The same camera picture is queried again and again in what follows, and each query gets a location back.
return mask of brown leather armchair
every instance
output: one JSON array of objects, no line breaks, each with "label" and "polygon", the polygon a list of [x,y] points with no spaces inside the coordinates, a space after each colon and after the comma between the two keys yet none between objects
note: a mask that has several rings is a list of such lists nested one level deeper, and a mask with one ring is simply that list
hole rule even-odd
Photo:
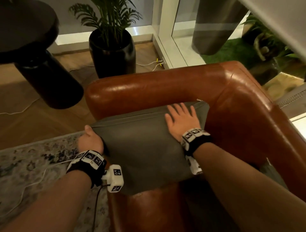
[{"label": "brown leather armchair", "polygon": [[[210,105],[205,130],[218,146],[257,167],[268,157],[289,190],[306,200],[306,143],[239,62],[104,78],[91,83],[85,97],[97,120],[203,100]],[[113,231],[192,231],[178,183],[108,199]]]}]

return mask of wooden floor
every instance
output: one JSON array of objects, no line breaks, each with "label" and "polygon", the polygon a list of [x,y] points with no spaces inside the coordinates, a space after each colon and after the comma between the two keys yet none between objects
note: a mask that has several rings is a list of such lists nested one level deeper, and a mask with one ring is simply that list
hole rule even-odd
[{"label": "wooden floor", "polygon": [[[93,65],[89,51],[56,58],[84,88],[97,79],[94,68],[88,66]],[[153,43],[136,44],[138,64],[148,64],[157,58]],[[150,72],[155,65],[137,65],[136,71]],[[48,107],[12,64],[0,65],[0,96],[0,150],[82,131],[86,124],[95,121],[84,98],[69,109],[55,110]],[[20,112],[33,101],[35,102],[23,113],[1,114]]]}]

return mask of white wall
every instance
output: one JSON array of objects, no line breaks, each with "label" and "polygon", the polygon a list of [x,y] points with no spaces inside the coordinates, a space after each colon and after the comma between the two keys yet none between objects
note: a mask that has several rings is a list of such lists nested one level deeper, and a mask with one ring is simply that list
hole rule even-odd
[{"label": "white wall", "polygon": [[[85,3],[91,5],[94,9],[96,9],[95,5],[91,2],[91,0],[41,0],[47,4],[49,4],[56,12],[60,26],[59,26],[59,34],[70,34],[70,33],[78,33],[78,32],[90,32],[93,31],[94,28],[81,26],[80,21],[76,20],[75,17],[68,12],[68,8],[75,3]],[[142,14],[142,18],[136,22],[136,24],[132,24],[131,27],[135,26],[145,26],[152,24],[152,13],[153,13],[153,1],[154,0],[133,0],[134,5],[139,13]]]},{"label": "white wall", "polygon": [[196,20],[200,0],[180,0],[175,22]]}]

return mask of artificial grass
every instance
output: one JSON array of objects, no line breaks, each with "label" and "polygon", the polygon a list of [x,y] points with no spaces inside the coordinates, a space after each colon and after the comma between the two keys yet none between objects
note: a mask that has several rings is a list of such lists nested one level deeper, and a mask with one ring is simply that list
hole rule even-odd
[{"label": "artificial grass", "polygon": [[226,41],[221,49],[214,55],[201,56],[207,64],[236,60],[241,62],[247,69],[251,69],[261,62],[254,47],[241,38]]}]

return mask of black wristband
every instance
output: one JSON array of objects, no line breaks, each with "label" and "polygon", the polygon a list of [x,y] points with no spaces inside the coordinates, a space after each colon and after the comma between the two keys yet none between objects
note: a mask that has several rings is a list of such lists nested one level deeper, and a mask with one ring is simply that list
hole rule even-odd
[{"label": "black wristband", "polygon": [[67,172],[80,170],[85,172],[91,179],[91,188],[102,184],[102,176],[106,166],[106,160],[96,151],[85,151],[77,154],[69,164]]},{"label": "black wristband", "polygon": [[204,143],[211,143],[211,135],[200,128],[193,128],[186,131],[182,136],[181,145],[187,156],[193,157],[193,153]]}]

